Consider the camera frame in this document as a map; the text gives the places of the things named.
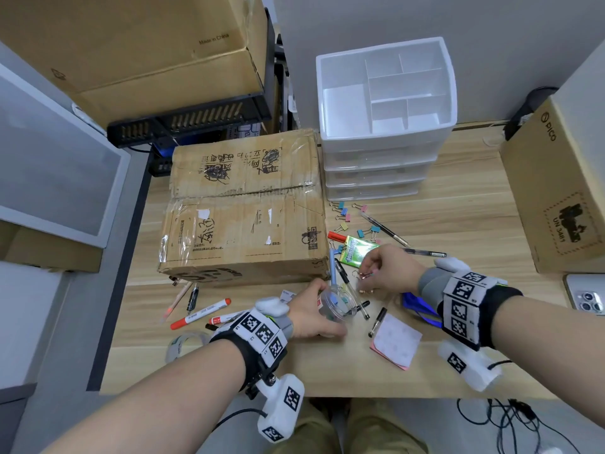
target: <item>khaki pants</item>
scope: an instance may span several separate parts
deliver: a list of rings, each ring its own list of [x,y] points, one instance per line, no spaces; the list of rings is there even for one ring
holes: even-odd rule
[[[410,435],[386,401],[353,398],[347,424],[345,454],[427,454],[427,445]],[[303,401],[290,439],[277,443],[271,454],[341,454],[338,434],[325,416]]]

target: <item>person's left hand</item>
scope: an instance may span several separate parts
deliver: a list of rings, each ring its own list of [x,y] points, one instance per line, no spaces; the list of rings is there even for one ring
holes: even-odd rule
[[[326,319],[317,309],[318,293],[327,288],[328,282],[317,278],[290,301],[288,317],[292,321],[293,339],[347,334],[347,328],[343,324]]]

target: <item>black wristband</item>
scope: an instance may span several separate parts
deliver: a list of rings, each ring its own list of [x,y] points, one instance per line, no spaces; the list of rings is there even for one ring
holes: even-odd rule
[[[479,343],[481,347],[495,349],[491,339],[491,326],[495,313],[507,299],[513,296],[523,296],[523,293],[521,290],[504,285],[496,285],[485,293],[485,298],[479,305]]]
[[[241,392],[250,383],[258,381],[258,376],[262,374],[261,366],[258,362],[259,355],[252,348],[252,346],[248,344],[247,341],[240,338],[231,330],[220,332],[218,335],[213,337],[210,342],[213,343],[221,339],[234,343],[241,352],[241,356],[244,358],[244,364],[246,365],[246,380],[244,381],[244,385],[239,390]]]

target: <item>roll of clear tape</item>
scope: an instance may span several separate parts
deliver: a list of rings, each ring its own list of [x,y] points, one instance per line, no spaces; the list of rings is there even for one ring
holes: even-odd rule
[[[166,351],[166,363],[170,363],[175,361],[176,359],[182,357],[181,353],[183,351],[183,344],[185,341],[191,338],[197,338],[201,341],[201,346],[207,345],[210,342],[210,336],[201,333],[201,332],[193,332],[188,331],[183,333],[180,336],[174,338],[170,344],[168,344],[168,350]]]

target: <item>forearm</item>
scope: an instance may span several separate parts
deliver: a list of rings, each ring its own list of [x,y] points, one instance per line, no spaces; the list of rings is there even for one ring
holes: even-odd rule
[[[151,374],[63,435],[47,453],[195,453],[244,383],[246,367],[219,340]]]
[[[525,297],[500,306],[495,347],[557,397],[605,427],[603,319]]]

